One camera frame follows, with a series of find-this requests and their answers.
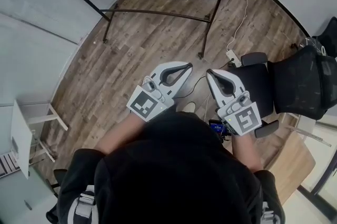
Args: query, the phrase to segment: electrical outlet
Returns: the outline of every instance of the electrical outlet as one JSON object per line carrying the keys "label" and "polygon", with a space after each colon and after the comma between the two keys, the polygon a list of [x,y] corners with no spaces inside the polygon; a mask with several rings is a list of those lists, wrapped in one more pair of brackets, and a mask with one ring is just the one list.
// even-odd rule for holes
{"label": "electrical outlet", "polygon": [[226,52],[227,57],[232,60],[232,63],[235,64],[236,67],[240,67],[241,66],[241,61],[237,58],[236,54],[234,53],[234,51],[229,50]]}

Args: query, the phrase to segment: person's arm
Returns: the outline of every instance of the person's arm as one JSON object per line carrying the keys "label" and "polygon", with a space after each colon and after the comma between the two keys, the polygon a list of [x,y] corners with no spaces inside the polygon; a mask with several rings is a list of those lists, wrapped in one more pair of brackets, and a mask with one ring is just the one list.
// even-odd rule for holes
{"label": "person's arm", "polygon": [[144,120],[136,114],[130,113],[125,119],[107,132],[98,141],[94,149],[108,155],[118,147],[135,139],[144,125]]}
{"label": "person's arm", "polygon": [[263,170],[261,158],[256,151],[251,133],[243,136],[232,136],[233,155],[254,173]]}

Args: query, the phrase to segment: white table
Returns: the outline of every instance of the white table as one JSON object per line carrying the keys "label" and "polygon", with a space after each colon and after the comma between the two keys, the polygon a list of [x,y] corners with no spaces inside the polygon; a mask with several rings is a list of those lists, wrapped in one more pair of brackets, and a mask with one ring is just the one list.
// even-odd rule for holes
{"label": "white table", "polygon": [[49,110],[52,112],[52,115],[33,117],[26,119],[22,111],[17,104],[17,101],[14,101],[13,105],[13,113],[12,113],[12,127],[11,127],[11,141],[12,141],[12,153],[13,156],[19,165],[21,171],[25,175],[25,177],[29,178],[29,160],[30,160],[30,152],[32,146],[32,139],[36,140],[36,142],[42,147],[35,156],[46,153],[52,162],[55,162],[51,152],[48,147],[41,142],[39,138],[34,137],[33,132],[30,130],[29,125],[35,123],[42,123],[50,120],[57,120],[60,125],[68,130],[68,127],[59,117],[55,109],[48,104]]}

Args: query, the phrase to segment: wooden floor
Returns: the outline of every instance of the wooden floor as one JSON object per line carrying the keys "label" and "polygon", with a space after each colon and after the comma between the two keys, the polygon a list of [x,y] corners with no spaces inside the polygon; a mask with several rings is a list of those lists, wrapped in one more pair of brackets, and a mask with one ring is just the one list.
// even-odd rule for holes
{"label": "wooden floor", "polygon": [[[216,0],[119,0],[120,8],[177,12],[204,17]],[[53,121],[45,124],[42,139],[57,156],[56,163],[45,159],[38,164],[42,175],[51,181],[53,169],[66,168],[75,150],[95,146],[97,141],[128,113],[126,103],[136,85],[159,63],[181,60],[193,64],[193,73],[180,96],[186,95],[208,68],[227,62],[226,46],[241,23],[246,0],[222,0],[207,40],[203,60],[201,50],[205,23],[152,14],[116,13],[108,34],[101,21],[78,51],[53,100],[53,106],[69,130]],[[269,60],[288,57],[291,43],[304,37],[288,15],[272,0],[249,0],[246,20],[231,44],[240,57],[248,52],[265,52]],[[179,100],[178,109],[196,102],[196,113],[204,119],[209,87],[201,80],[193,94]],[[216,118],[215,102],[209,98],[206,120]],[[258,140],[264,164],[270,162],[284,144],[286,131]]]}

